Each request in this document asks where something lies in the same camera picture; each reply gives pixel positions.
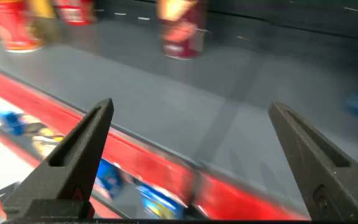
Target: product on shelf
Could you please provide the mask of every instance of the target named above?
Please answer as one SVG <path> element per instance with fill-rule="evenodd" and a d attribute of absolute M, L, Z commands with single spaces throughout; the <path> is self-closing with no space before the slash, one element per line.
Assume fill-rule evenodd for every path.
<path fill-rule="evenodd" d="M 31 52 L 43 46 L 24 0 L 0 0 L 0 39 L 7 51 Z"/>
<path fill-rule="evenodd" d="M 164 54 L 177 59 L 197 56 L 203 48 L 205 0 L 159 0 L 157 7 Z"/>
<path fill-rule="evenodd" d="M 88 25 L 96 21 L 94 0 L 56 0 L 63 19 L 71 25 Z"/>
<path fill-rule="evenodd" d="M 0 110 L 0 122 L 11 134 L 20 135 L 24 132 L 24 123 L 13 111 Z"/>
<path fill-rule="evenodd" d="M 28 0 L 28 3 L 35 16 L 56 19 L 51 0 Z"/>
<path fill-rule="evenodd" d="M 49 130 L 48 128 L 42 128 L 32 137 L 32 145 L 43 158 L 47 157 L 64 138 L 59 134 L 42 134 L 45 129 Z"/>
<path fill-rule="evenodd" d="M 142 184 L 138 186 L 146 213 L 150 218 L 182 219 L 182 205 L 166 197 L 152 187 Z"/>
<path fill-rule="evenodd" d="M 101 159 L 94 189 L 106 198 L 114 198 L 122 189 L 122 180 L 117 167 Z"/>

